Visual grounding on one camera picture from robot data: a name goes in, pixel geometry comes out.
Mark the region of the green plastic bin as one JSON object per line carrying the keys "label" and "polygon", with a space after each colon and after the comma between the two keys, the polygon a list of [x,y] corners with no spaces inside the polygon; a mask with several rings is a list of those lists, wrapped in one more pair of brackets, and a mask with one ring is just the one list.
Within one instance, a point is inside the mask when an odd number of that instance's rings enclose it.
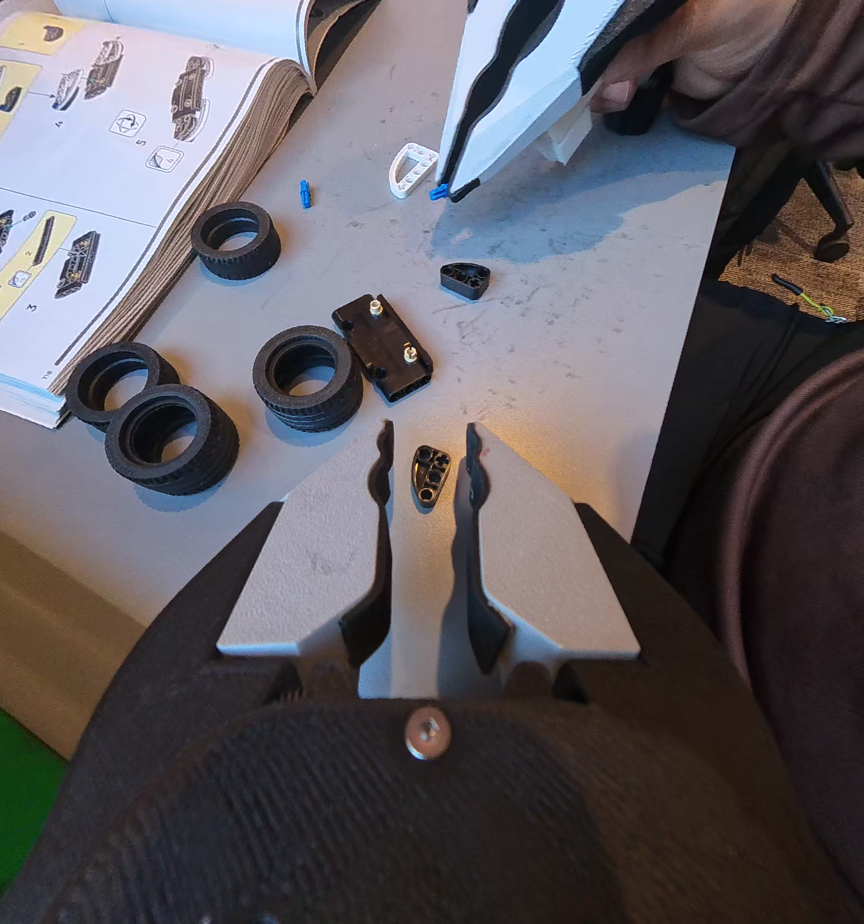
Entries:
{"label": "green plastic bin", "polygon": [[66,761],[0,709],[0,898],[40,834]]}

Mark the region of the grey desk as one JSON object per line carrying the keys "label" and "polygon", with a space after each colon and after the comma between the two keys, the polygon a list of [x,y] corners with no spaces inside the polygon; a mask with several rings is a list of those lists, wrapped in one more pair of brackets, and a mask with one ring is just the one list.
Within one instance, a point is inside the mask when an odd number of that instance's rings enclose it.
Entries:
{"label": "grey desk", "polygon": [[[0,412],[0,706],[68,755],[138,637],[226,542],[380,418],[392,420],[392,629],[361,670],[365,697],[486,689],[465,637],[465,427],[481,422],[574,500],[632,535],[733,159],[660,117],[641,137],[594,127],[566,166],[527,149],[457,204],[388,189],[406,141],[438,147],[465,2],[381,2],[248,198],[271,212],[276,265],[220,283],[196,262],[140,339],[234,419],[238,462],[186,498],[114,474],[97,433]],[[313,190],[302,208],[299,183]],[[439,283],[491,271],[476,301]],[[291,326],[331,326],[382,293],[434,361],[394,405],[366,388],[333,433],[277,422],[254,356]],[[432,509],[415,450],[449,454]]]}

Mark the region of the white curved frame brick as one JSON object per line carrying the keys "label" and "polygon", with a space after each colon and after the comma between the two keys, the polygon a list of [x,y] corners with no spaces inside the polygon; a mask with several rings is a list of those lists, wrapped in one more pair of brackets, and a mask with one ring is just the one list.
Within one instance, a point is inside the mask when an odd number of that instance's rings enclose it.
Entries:
{"label": "white curved frame brick", "polygon": [[437,169],[438,152],[416,142],[407,142],[389,169],[389,186],[397,199],[406,199]]}

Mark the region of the black office chair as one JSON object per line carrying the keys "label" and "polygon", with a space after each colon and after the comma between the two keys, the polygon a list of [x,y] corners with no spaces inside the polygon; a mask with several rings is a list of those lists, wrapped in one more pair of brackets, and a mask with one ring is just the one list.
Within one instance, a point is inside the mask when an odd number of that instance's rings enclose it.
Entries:
{"label": "black office chair", "polygon": [[[837,163],[843,171],[855,169],[864,179],[864,159],[847,159]],[[854,219],[844,201],[837,180],[835,167],[829,161],[817,161],[804,175],[809,189],[833,222],[833,230],[820,238],[813,250],[813,257],[820,262],[830,263],[844,258],[850,250],[849,231]]]}

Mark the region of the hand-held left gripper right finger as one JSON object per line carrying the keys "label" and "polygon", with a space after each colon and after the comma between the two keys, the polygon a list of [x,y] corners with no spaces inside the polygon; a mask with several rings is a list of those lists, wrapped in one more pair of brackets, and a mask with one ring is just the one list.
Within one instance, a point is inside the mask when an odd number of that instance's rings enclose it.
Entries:
{"label": "hand-held left gripper right finger", "polygon": [[635,664],[641,644],[574,502],[478,422],[466,427],[466,623],[477,668]]}

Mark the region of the open instruction booklet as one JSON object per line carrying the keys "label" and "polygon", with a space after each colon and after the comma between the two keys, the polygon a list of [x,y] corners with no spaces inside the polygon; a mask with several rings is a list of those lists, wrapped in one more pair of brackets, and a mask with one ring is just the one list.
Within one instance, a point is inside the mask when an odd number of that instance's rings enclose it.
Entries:
{"label": "open instruction booklet", "polygon": [[363,2],[0,2],[0,410],[54,428],[145,323]]}

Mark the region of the black brick plate assembly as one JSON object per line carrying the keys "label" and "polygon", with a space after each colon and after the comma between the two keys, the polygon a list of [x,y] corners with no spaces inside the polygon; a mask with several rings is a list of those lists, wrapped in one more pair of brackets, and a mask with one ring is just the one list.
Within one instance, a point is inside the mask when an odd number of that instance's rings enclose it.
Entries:
{"label": "black brick plate assembly", "polygon": [[331,317],[388,403],[430,383],[433,360],[382,294],[362,295],[336,308]]}

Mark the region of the black toy tyre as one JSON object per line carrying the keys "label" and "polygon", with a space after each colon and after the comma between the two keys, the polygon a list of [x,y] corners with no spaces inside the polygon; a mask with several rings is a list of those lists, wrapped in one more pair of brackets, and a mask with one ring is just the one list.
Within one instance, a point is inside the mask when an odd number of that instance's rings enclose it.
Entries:
{"label": "black toy tyre", "polygon": [[280,236],[269,214],[253,202],[228,202],[200,215],[191,244],[207,271],[245,281],[269,270],[280,256]]}
{"label": "black toy tyre", "polygon": [[[321,387],[296,394],[299,379],[318,371]],[[266,341],[253,363],[253,386],[265,407],[286,426],[304,433],[334,430],[360,408],[364,385],[347,342],[320,326],[297,326]]]}
{"label": "black toy tyre", "polygon": [[[163,460],[164,446],[189,424],[195,424],[192,441],[178,456]],[[150,491],[185,496],[226,477],[240,441],[229,415],[202,392],[188,385],[156,385],[116,411],[104,448],[122,477]]]}
{"label": "black toy tyre", "polygon": [[115,384],[139,371],[147,374],[144,390],[181,383],[172,364],[152,347],[138,342],[114,343],[91,352],[76,364],[64,392],[68,411],[81,422],[106,432],[117,413],[106,408],[106,398]]}

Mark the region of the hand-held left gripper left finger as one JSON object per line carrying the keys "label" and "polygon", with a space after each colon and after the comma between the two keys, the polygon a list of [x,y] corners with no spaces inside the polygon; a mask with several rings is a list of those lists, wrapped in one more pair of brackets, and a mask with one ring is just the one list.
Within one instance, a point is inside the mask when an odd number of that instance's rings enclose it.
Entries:
{"label": "hand-held left gripper left finger", "polygon": [[281,501],[217,648],[359,668],[391,625],[390,420]]}

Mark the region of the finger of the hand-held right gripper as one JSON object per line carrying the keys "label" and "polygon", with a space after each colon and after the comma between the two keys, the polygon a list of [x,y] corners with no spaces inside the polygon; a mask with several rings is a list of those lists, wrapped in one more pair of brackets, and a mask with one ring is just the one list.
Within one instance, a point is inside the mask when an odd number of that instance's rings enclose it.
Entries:
{"label": "finger of the hand-held right gripper", "polygon": [[[531,141],[541,135],[553,122],[571,110],[581,98],[578,63],[592,45],[601,29],[610,21],[623,2],[616,1],[563,1],[559,18],[536,50],[529,55],[542,65],[538,75],[550,77],[539,87],[538,95],[530,95],[525,105],[516,105],[510,114],[521,118],[530,116],[530,124],[517,123],[526,128],[519,134],[492,174],[505,166]],[[470,191],[482,184],[449,184],[449,199],[459,202]]]}
{"label": "finger of the hand-held right gripper", "polygon": [[440,142],[438,184],[478,184],[507,156],[530,116],[512,116],[550,77],[530,59],[563,1],[472,2],[464,23]]}

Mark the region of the person's black pants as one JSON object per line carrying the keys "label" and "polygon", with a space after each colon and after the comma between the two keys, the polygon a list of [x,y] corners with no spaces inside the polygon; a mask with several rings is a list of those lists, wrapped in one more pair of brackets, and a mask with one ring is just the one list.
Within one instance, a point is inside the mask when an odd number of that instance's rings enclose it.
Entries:
{"label": "person's black pants", "polygon": [[632,539],[660,573],[685,510],[726,448],[811,375],[864,347],[864,321],[826,321],[761,291],[703,280]]}

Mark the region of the person's right forearm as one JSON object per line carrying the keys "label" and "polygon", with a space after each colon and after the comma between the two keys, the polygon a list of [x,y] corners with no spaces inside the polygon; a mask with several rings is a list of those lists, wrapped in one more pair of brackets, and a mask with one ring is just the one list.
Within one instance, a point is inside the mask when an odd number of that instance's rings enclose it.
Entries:
{"label": "person's right forearm", "polygon": [[751,71],[713,102],[674,93],[677,122],[735,148],[785,142],[864,158],[864,1],[798,2]]}

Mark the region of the person's right hand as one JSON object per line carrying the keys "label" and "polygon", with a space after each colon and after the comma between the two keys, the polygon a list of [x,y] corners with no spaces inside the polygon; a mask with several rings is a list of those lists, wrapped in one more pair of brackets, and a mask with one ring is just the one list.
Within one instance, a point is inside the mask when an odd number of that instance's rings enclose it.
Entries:
{"label": "person's right hand", "polygon": [[780,34],[794,1],[690,1],[656,29],[629,41],[601,77],[590,107],[626,109],[639,81],[673,64],[671,88],[712,101],[730,91]]}

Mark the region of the black triangular holed brick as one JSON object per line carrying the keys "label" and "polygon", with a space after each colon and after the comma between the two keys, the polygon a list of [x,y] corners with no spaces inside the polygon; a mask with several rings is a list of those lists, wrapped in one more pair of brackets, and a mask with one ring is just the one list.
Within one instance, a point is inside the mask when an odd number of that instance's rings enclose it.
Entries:
{"label": "black triangular holed brick", "polygon": [[444,289],[468,300],[484,295],[491,279],[488,267],[469,261],[453,261],[439,269],[439,283]]}
{"label": "black triangular holed brick", "polygon": [[418,504],[432,509],[438,502],[448,479],[451,458],[448,453],[431,445],[420,445],[415,450],[411,479]]}

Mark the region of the person's brown shirt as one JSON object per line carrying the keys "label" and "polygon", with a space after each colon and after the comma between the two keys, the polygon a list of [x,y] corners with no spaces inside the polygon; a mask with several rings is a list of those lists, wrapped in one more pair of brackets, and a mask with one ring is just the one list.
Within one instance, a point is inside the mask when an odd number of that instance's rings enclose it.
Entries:
{"label": "person's brown shirt", "polygon": [[864,922],[864,347],[738,423],[693,486],[669,575],[762,707]]}

